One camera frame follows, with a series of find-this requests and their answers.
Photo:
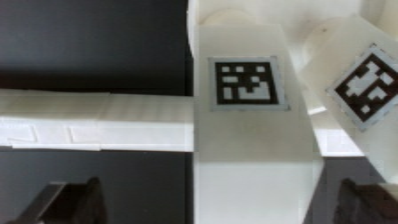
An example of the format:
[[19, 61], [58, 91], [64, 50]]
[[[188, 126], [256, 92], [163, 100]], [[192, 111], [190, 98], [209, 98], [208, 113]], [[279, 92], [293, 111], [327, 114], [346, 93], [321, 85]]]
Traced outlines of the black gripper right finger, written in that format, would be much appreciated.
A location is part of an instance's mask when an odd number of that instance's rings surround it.
[[398, 184], [341, 181], [334, 224], [398, 224]]

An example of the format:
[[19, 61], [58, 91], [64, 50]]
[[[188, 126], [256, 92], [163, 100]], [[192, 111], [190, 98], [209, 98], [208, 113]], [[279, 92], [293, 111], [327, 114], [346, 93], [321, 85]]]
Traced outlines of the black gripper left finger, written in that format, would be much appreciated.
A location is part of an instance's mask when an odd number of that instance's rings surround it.
[[49, 182], [10, 224], [106, 224], [101, 181]]

